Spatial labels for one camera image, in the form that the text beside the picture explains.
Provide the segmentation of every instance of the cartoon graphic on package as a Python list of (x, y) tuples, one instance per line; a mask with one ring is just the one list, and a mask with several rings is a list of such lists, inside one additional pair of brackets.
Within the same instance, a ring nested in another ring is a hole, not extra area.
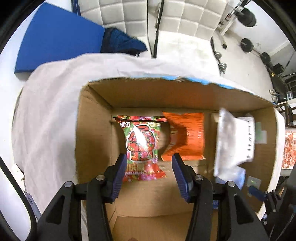
[(123, 181), (156, 180), (166, 177), (158, 164), (158, 139), (165, 118), (114, 116), (126, 138), (128, 165)]

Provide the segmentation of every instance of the blue panel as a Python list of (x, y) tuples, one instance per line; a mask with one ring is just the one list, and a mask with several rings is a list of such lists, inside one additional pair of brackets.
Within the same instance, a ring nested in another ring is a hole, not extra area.
[(15, 73), (40, 64), (99, 53), (105, 28), (54, 5), (43, 3), (23, 38)]

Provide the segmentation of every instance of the white cushioned seat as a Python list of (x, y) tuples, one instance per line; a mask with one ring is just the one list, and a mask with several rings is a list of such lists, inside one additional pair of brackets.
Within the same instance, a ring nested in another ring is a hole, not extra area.
[(145, 43), (151, 57), (147, 34), (147, 0), (78, 0), (81, 16), (99, 25), (115, 27)]
[(157, 58), (219, 75), (210, 39), (226, 0), (164, 0), (162, 4)]

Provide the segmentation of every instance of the orange snack bag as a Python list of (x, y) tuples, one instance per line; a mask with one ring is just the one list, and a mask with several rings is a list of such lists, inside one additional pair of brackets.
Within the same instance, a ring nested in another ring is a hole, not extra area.
[(163, 112), (163, 115), (170, 124), (170, 144), (161, 158), (171, 161), (172, 155), (179, 153), (184, 161), (204, 159), (204, 114)]

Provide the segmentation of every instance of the silver bolt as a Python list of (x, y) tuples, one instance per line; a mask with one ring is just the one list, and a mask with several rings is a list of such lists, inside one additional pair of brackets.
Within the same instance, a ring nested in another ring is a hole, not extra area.
[(230, 186), (232, 188), (235, 186), (235, 183), (233, 181), (229, 181), (227, 184), (228, 184), (228, 186)]
[(102, 181), (102, 180), (105, 179), (105, 176), (104, 176), (104, 175), (98, 175), (98, 176), (96, 177), (96, 179), (97, 179), (98, 181)]
[(198, 181), (201, 181), (201, 180), (203, 180), (203, 176), (200, 175), (200, 174), (197, 174), (197, 175), (195, 176), (195, 179), (198, 180)]
[(67, 181), (67, 182), (65, 182), (64, 186), (69, 188), (70, 186), (72, 186), (72, 182)]

